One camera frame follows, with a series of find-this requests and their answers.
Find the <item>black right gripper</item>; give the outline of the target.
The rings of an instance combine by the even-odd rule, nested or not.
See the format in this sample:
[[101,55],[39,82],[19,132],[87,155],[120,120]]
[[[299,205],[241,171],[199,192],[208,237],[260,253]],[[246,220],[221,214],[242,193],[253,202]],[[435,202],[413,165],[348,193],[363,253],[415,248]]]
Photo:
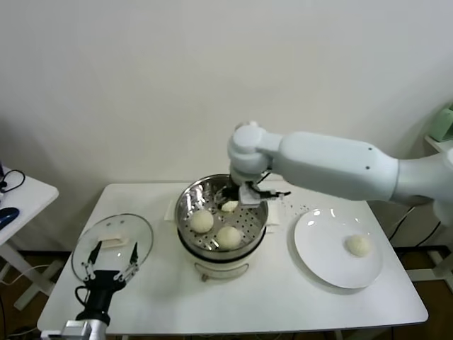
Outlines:
[[237,184],[233,179],[229,179],[222,189],[223,198],[238,198],[241,184]]

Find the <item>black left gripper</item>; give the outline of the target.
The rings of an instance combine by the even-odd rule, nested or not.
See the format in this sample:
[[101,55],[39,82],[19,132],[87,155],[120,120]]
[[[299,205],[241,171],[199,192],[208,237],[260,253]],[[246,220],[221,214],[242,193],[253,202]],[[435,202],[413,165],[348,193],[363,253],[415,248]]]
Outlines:
[[[113,295],[122,290],[133,276],[138,272],[138,243],[134,244],[129,263],[121,271],[95,271],[94,264],[101,250],[101,241],[98,241],[95,248],[88,256],[88,260],[82,262],[84,269],[84,285],[76,288],[76,299],[84,307],[84,310],[77,316],[77,320],[110,320],[108,310]],[[79,297],[79,291],[87,292],[87,299],[84,302]]]

